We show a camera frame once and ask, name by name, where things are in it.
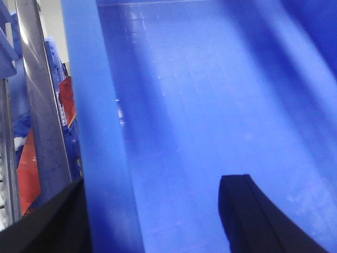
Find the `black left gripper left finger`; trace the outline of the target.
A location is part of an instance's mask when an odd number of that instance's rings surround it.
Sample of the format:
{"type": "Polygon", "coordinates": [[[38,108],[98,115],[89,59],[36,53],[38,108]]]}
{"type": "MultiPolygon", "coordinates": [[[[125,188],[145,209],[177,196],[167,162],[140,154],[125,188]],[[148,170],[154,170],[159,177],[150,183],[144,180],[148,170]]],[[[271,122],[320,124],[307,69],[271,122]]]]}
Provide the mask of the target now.
{"type": "Polygon", "coordinates": [[[92,252],[84,180],[3,230],[1,252],[92,252]]]}

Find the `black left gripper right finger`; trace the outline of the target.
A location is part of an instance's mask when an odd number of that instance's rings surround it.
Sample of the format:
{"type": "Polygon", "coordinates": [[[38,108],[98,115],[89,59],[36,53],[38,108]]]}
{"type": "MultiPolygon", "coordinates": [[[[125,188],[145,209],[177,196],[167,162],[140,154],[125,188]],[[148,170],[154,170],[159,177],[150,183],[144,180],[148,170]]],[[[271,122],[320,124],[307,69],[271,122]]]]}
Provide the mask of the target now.
{"type": "Polygon", "coordinates": [[[289,219],[250,175],[222,176],[219,215],[231,252],[325,252],[289,219]]]}

